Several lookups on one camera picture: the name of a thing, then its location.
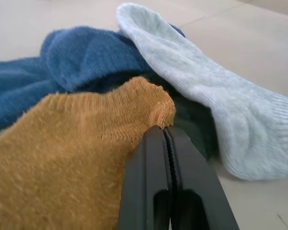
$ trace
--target tile floor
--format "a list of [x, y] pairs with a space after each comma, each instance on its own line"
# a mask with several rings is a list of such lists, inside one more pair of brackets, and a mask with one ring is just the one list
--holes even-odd
[[[0, 60], [38, 55], [54, 29], [116, 30], [124, 0], [0, 0]], [[211, 59], [288, 96], [288, 0], [134, 0], [158, 11]], [[288, 179], [246, 182], [217, 170], [241, 230], [288, 230]]]

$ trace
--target pile of socks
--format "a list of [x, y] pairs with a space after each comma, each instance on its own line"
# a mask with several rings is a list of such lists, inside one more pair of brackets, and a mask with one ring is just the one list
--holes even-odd
[[111, 229], [126, 162], [155, 125], [238, 178], [288, 177], [287, 97], [144, 6], [119, 6], [117, 22], [54, 31], [38, 57], [0, 62], [0, 228]]

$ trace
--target clip jaw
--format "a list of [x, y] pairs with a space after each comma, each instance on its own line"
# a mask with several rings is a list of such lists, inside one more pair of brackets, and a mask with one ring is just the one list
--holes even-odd
[[214, 170], [180, 129], [147, 130], [126, 166], [118, 230], [239, 230]]

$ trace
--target knit fabric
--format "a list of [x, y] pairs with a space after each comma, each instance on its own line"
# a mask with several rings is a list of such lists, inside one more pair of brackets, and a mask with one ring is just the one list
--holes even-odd
[[0, 62], [0, 129], [50, 93], [108, 92], [150, 72], [133, 42], [119, 33], [85, 26], [54, 31], [40, 57]]
[[224, 69], [143, 6], [121, 5], [117, 20], [158, 75], [211, 109], [231, 174], [246, 180], [288, 177], [287, 97]]
[[106, 94], [47, 96], [0, 137], [0, 227], [112, 229], [126, 161], [174, 115], [142, 77]]

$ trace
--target sock cuff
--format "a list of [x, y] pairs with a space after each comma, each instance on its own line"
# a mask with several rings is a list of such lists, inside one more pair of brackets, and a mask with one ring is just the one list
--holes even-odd
[[175, 105], [161, 86], [134, 77], [105, 93], [57, 93], [48, 95], [35, 112], [53, 110], [72, 113], [83, 126], [90, 125], [100, 137], [138, 140], [142, 130], [173, 123]]
[[279, 94], [273, 95], [273, 112], [277, 124], [277, 137], [283, 151], [288, 155], [288, 98]]

